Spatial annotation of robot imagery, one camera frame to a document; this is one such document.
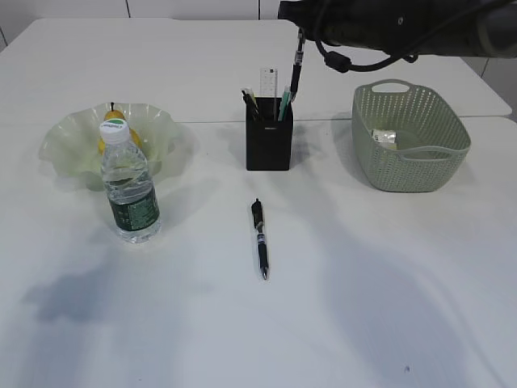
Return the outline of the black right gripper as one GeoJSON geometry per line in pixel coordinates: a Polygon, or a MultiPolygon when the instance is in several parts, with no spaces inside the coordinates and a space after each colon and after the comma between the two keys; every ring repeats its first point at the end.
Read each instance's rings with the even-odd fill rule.
{"type": "Polygon", "coordinates": [[[404,44],[401,1],[282,1],[278,18],[294,23],[306,40],[391,53],[404,44]]]}

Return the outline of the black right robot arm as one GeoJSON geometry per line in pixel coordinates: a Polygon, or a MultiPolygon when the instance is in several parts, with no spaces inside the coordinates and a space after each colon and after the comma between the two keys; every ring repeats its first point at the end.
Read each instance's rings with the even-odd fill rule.
{"type": "Polygon", "coordinates": [[[516,3],[481,11],[480,1],[282,1],[279,19],[301,28],[308,40],[373,49],[392,55],[437,32],[414,51],[444,57],[516,56],[516,3]]]}

